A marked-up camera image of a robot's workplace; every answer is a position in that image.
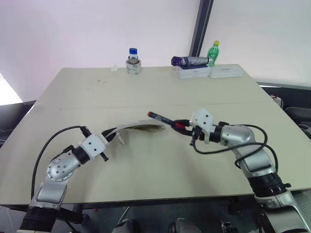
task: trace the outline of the black cable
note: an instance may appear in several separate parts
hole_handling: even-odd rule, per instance
[[[267,133],[265,132],[265,130],[263,130],[262,128],[260,128],[259,126],[256,126],[256,125],[244,125],[244,126],[247,126],[247,127],[252,127],[252,128],[256,128],[258,130],[260,130],[263,135],[264,135],[264,141],[263,142],[249,142],[249,143],[244,143],[244,144],[240,144],[240,145],[236,145],[236,146],[233,146],[233,147],[229,147],[229,148],[225,148],[225,149],[222,149],[222,150],[215,150],[215,151],[200,151],[198,150],[198,148],[196,147],[196,144],[195,144],[195,140],[192,144],[194,150],[199,153],[199,154],[216,154],[216,153],[221,153],[221,152],[225,152],[225,151],[229,151],[229,150],[235,150],[237,148],[241,148],[241,147],[246,147],[246,146],[251,146],[251,145],[260,145],[260,147],[258,147],[256,150],[248,153],[247,155],[245,156],[242,156],[241,158],[237,159],[234,164],[235,166],[237,166],[238,168],[240,168],[240,162],[243,160],[243,159],[246,159],[254,154],[256,154],[257,152],[259,152],[260,150],[262,150],[264,147],[267,147],[272,155],[273,155],[273,158],[274,158],[274,161],[275,161],[275,168],[276,168],[276,171],[278,171],[278,160],[277,160],[277,156],[276,156],[276,153],[275,151],[269,146],[267,145],[267,141],[268,141],[268,135]]]
[[[57,159],[57,158],[58,158],[59,156],[61,156],[63,153],[64,153],[63,151],[60,152],[58,155],[56,155],[55,157],[53,157],[53,158],[51,159],[50,162],[52,162],[54,159]]]
[[[33,177],[32,177],[32,182],[31,182],[31,198],[33,198],[34,196],[34,193],[35,193],[35,176],[36,176],[36,173],[37,173],[37,169],[38,169],[38,165],[39,165],[39,162],[40,162],[40,159],[42,157],[42,154],[43,152],[45,151],[45,149],[47,148],[48,144],[57,136],[59,135],[60,133],[62,132],[65,132],[67,130],[71,130],[71,129],[76,129],[76,128],[82,128],[82,126],[79,126],[79,125],[75,125],[75,126],[71,126],[71,127],[67,127],[67,128],[64,128],[58,132],[56,132],[52,137],[49,138],[49,140],[45,143],[45,145],[43,146],[43,148],[41,149],[38,157],[37,157],[37,160],[35,162],[35,166],[34,166],[34,171],[33,171]]]
[[[59,213],[59,216],[60,216],[61,219],[70,227],[70,229],[71,229],[74,233],[79,233],[79,232],[71,225],[71,223],[67,221],[67,219],[65,219],[64,217],[61,216],[60,213]]]

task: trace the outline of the white box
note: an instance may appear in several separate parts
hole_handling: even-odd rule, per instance
[[[203,78],[208,77],[210,67],[207,65],[192,65],[188,67],[177,67],[176,70],[180,79]]]
[[[210,70],[209,76],[212,79],[240,77],[244,73],[239,65],[217,65]]]

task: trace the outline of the white wall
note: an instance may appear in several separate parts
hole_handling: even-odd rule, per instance
[[[143,66],[188,55],[199,0],[2,0],[0,72],[36,100],[63,67]]]
[[[310,0],[215,0],[201,56],[240,64],[261,82],[311,86]]]

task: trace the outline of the black chair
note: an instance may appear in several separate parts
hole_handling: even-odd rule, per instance
[[[311,108],[288,107],[285,112],[311,139]]]

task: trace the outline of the green bottle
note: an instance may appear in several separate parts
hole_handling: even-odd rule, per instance
[[[218,40],[215,40],[214,41],[214,45],[213,47],[211,47],[209,50],[208,50],[208,53],[207,53],[207,57],[209,59],[212,59],[211,62],[208,62],[208,66],[210,67],[213,67],[215,65],[215,61],[218,57],[218,54],[219,54],[219,41]]]

